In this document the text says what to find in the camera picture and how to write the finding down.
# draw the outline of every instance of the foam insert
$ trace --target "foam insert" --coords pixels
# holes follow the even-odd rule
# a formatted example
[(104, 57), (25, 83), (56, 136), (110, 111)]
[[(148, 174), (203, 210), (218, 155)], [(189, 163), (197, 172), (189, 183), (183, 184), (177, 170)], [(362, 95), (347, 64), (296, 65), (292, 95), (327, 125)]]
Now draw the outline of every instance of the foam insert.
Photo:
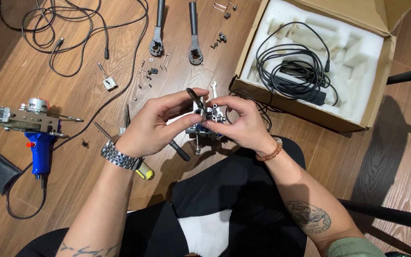
[[(298, 101), (359, 124), (374, 84), (377, 62), (383, 46), (383, 38), (372, 32), (302, 10), (282, 0), (271, 0), (255, 33), (240, 79), (266, 88), (256, 70), (256, 51), (270, 34), (292, 21), (305, 22), (328, 46), (331, 63), (326, 75), (338, 92), (338, 102), (335, 106), (332, 104), (336, 95), (330, 87), (320, 89), (327, 94), (322, 106), (304, 100)], [(302, 24), (291, 24), (278, 31), (261, 47), (259, 53), (275, 45), (292, 43), (305, 45), (315, 52), (324, 68), (328, 57), (326, 49), (320, 39)], [(296, 54), (267, 61), (264, 68), (272, 71), (283, 60), (294, 59), (312, 62), (310, 57)], [(299, 83), (296, 78), (289, 78), (291, 76), (287, 74), (276, 72), (276, 75)]]

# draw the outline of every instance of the black handle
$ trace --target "black handle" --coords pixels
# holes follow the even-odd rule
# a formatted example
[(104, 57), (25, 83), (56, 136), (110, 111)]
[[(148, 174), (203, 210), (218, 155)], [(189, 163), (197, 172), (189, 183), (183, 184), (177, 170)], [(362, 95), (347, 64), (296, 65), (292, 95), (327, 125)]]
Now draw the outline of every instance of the black handle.
[(198, 34), (198, 17), (196, 15), (196, 2), (190, 2), (191, 35)]
[(180, 157), (182, 157), (184, 161), (190, 160), (190, 156), (185, 151), (183, 151), (183, 149), (177, 143), (175, 143), (174, 140), (172, 140), (169, 145), (177, 151), (177, 153), (180, 155)]
[(164, 17), (164, 5), (166, 4), (166, 0), (158, 0), (158, 14), (156, 17), (156, 26), (161, 27), (163, 25), (163, 17)]

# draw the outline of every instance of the wooden floor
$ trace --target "wooden floor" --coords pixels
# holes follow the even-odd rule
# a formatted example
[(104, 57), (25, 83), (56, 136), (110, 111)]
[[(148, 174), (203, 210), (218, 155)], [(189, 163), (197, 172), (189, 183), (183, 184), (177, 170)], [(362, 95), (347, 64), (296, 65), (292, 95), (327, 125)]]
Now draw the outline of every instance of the wooden floor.
[[(3, 13), (14, 26), (30, 4), (3, 0)], [(148, 31), (137, 53), (136, 70), (142, 60), (146, 67), (159, 67), (162, 61), (151, 57), (147, 45), (153, 35), (156, 20), (156, 0), (149, 0), (150, 22)], [(168, 70), (152, 75), (135, 73), (135, 78), (120, 98), (112, 102), (95, 119), (110, 134), (123, 126), (123, 106), (129, 102), (131, 116), (152, 97), (177, 92), (186, 87), (207, 88), (215, 80), (218, 94), (227, 93), (240, 52), (259, 6), (258, 0), (235, 0), (236, 12), (229, 20), (212, 8), (216, 0), (198, 2), (199, 42), (204, 54), (204, 65), (192, 66), (187, 59), (191, 45), (188, 1), (167, 0), (168, 14), (164, 27), (163, 43), (171, 55)], [(95, 8), (97, 0), (77, 0), (79, 6)], [(104, 1), (100, 13), (108, 25), (132, 20), (142, 14), (135, 0)], [(31, 97), (47, 98), (51, 105), (61, 107), (63, 114), (89, 120), (95, 110), (117, 92), (107, 92), (101, 81), (97, 62), (101, 62), (108, 75), (122, 86), (130, 78), (133, 49), (142, 30), (143, 21), (109, 31), (110, 60), (103, 57), (104, 34), (94, 35), (85, 49), (80, 73), (63, 78), (49, 69), (48, 56), (31, 49), (19, 32), (11, 31), (0, 22), (0, 105), (17, 108)], [(87, 22), (55, 21), (59, 37), (65, 38), (64, 46), (79, 42), (87, 33)], [(227, 44), (214, 44), (219, 32), (227, 35)], [(394, 32), (398, 36), (392, 74), (411, 70), (411, 11)], [(79, 52), (70, 51), (55, 59), (60, 72), (70, 73), (79, 62)], [(307, 171), (317, 178), (336, 197), (364, 203), (382, 205), (411, 211), (411, 82), (389, 85), (386, 88), (380, 114), (373, 129), (367, 132), (338, 134), (289, 114), (271, 114), (273, 134), (288, 137), (297, 142), (305, 154)], [(84, 124), (63, 123), (63, 131), (75, 134)], [(89, 141), (89, 149), (81, 146), (83, 138)], [(13, 256), (26, 243), (46, 232), (68, 227), (87, 198), (98, 178), (105, 160), (99, 156), (104, 135), (90, 126), (53, 154), (52, 172), (49, 177), (48, 196), (42, 211), (29, 220), (15, 220), (5, 210), (5, 197), (0, 196), (0, 256)], [(202, 155), (194, 157), (191, 141), (179, 135), (177, 143), (192, 157), (184, 162), (171, 148), (150, 156), (146, 163), (156, 171), (152, 181), (136, 179), (129, 209), (140, 209), (163, 201), (168, 185), (190, 177), (231, 154), (233, 143), (213, 147), (205, 146)], [(31, 162), (31, 152), (24, 144), (23, 133), (4, 132), (0, 129), (0, 153), (18, 167)], [(11, 194), (12, 208), (19, 215), (34, 212), (42, 199), (40, 183), (26, 174), (14, 186)], [(366, 236), (384, 252), (404, 251), (411, 254), (411, 229), (389, 222), (355, 216)], [(317, 256), (311, 247), (306, 256)]]

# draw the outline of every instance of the wristwatch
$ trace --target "wristwatch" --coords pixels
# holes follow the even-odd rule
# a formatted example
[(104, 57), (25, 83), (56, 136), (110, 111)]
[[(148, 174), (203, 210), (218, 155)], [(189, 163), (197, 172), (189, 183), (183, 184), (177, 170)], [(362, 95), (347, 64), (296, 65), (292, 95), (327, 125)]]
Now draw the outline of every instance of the wristwatch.
[(104, 145), (101, 150), (101, 156), (106, 158), (106, 160), (117, 165), (118, 167), (125, 168), (127, 170), (135, 171), (139, 169), (144, 162), (144, 158), (135, 158), (120, 152), (116, 147), (115, 143), (120, 139), (122, 134), (116, 134), (111, 137), (109, 141)]

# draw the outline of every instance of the black pants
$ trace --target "black pants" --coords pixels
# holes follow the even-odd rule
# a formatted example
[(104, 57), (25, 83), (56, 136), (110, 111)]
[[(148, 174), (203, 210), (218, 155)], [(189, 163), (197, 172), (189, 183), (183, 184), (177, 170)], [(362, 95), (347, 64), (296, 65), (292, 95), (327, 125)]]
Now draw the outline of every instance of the black pants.
[[(305, 169), (300, 147), (290, 139), (282, 141), (283, 149)], [(120, 256), (188, 254), (177, 219), (225, 209), (232, 213), (228, 248), (221, 256), (304, 256), (306, 235), (290, 217), (265, 164), (245, 148), (176, 183), (171, 202), (130, 213)], [(34, 239), (17, 257), (55, 256), (67, 231), (64, 228)]]

